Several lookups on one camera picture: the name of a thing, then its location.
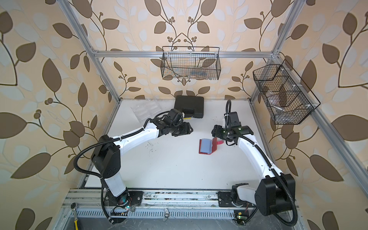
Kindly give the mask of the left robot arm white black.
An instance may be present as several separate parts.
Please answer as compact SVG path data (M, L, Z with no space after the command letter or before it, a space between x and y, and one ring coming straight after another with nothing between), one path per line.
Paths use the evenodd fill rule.
M188 122L165 121L163 118L147 119L144 127L118 137L116 141L107 135L99 142L107 141L94 149L92 162L97 169L104 189L114 197L125 196L127 186L122 178L122 158L129 151L150 140L171 134L173 137L189 135L193 128Z

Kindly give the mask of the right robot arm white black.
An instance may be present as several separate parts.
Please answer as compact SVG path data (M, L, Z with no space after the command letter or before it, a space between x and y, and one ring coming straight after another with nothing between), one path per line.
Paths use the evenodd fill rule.
M215 125L212 136L224 141L233 141L247 156L258 173L257 189L246 185L236 186L236 197L256 205L264 216L274 215L288 226L298 219L295 204L296 183L291 174L283 173L259 146L253 131L248 126L225 129Z

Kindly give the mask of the red leather card holder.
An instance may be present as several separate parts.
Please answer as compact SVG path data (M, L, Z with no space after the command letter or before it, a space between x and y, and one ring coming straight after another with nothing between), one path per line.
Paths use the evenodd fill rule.
M218 149L218 145L224 143L224 140L218 138L200 139L199 140L199 154L211 155Z

